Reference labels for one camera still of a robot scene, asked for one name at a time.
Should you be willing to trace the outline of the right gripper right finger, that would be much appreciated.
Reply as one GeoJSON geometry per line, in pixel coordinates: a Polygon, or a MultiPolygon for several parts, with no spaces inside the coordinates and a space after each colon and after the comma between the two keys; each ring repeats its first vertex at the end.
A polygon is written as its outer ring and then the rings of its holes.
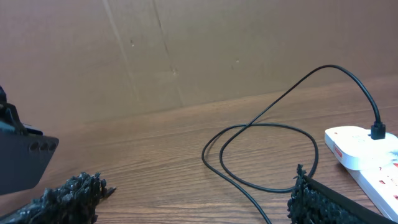
{"type": "Polygon", "coordinates": [[[313,180],[297,166],[295,186],[287,202],[288,218],[297,224],[396,224],[313,180]]]}

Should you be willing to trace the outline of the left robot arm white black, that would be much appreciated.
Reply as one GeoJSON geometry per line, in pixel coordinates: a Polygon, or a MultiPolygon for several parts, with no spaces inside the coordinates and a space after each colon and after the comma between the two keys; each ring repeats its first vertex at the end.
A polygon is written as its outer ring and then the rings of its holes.
{"type": "Polygon", "coordinates": [[[59,139],[22,123],[1,90],[1,195],[34,188],[58,144],[59,139]]]}

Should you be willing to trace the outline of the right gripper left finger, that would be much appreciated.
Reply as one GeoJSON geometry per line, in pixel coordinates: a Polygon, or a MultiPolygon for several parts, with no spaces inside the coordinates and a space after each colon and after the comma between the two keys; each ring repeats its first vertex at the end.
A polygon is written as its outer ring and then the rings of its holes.
{"type": "Polygon", "coordinates": [[[115,191],[107,188],[100,173],[82,172],[56,189],[45,189],[40,198],[1,217],[1,224],[94,224],[96,207],[115,191]]]}

